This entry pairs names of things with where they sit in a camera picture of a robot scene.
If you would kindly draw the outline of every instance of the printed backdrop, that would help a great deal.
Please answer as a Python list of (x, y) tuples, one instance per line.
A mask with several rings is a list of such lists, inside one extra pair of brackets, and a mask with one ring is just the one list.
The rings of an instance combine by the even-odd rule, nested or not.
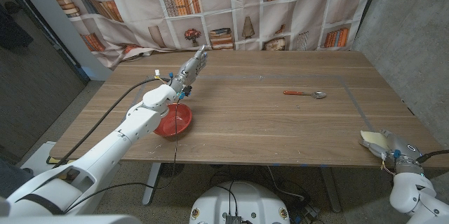
[(154, 50), (349, 50), (367, 0), (57, 0), (114, 68)]

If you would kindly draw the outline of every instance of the orange spoon handle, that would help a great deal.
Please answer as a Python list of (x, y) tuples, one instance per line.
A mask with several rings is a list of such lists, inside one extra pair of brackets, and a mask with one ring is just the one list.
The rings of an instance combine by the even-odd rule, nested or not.
[(283, 93), (286, 95), (306, 95), (305, 93), (300, 91), (284, 91)]

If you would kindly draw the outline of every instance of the spoon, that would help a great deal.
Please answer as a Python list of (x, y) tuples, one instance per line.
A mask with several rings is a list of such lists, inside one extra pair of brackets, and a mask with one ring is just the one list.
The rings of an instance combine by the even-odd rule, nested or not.
[(283, 93), (286, 95), (310, 95), (311, 97), (316, 99), (324, 98), (326, 96), (326, 94), (321, 91), (315, 91), (313, 93), (303, 93), (301, 91), (284, 91)]

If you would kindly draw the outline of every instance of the wooden table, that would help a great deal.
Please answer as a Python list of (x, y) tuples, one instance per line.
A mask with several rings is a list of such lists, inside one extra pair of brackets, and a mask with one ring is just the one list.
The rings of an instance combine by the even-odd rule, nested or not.
[[(62, 157), (133, 84), (176, 72), (194, 53), (158, 54), (121, 63), (51, 150)], [(376, 69), (359, 52), (210, 51), (208, 65), (182, 100), (193, 112), (180, 134), (177, 162), (290, 166), (380, 166), (362, 147), (360, 130), (389, 129), (419, 147), (441, 150)], [(160, 81), (132, 91), (71, 156), (80, 157), (113, 131), (126, 111)], [(284, 90), (328, 96), (284, 95)], [(175, 141), (154, 133), (123, 160), (173, 162)], [(425, 167), (447, 168), (437, 156)]]

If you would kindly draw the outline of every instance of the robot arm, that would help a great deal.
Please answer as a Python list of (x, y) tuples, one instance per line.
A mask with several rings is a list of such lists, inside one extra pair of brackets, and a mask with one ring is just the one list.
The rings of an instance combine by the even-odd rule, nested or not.
[[(190, 84), (206, 66), (204, 48), (202, 46), (168, 84), (146, 93), (140, 103), (129, 109), (126, 120), (84, 156), (41, 173), (17, 189), (7, 199), (11, 205), (9, 216), (66, 214), (65, 210), (71, 205), (98, 191), (99, 184), (131, 145), (158, 127), (168, 114), (167, 104), (188, 95)], [(67, 214), (87, 212), (91, 200), (87, 199)]]
[(360, 144), (375, 156), (394, 164), (396, 174), (390, 204), (399, 212), (412, 216), (408, 224), (432, 223), (435, 217), (449, 216), (449, 206), (435, 199), (434, 186), (416, 161), (422, 156), (417, 147), (388, 130), (380, 133), (362, 131), (361, 135)]

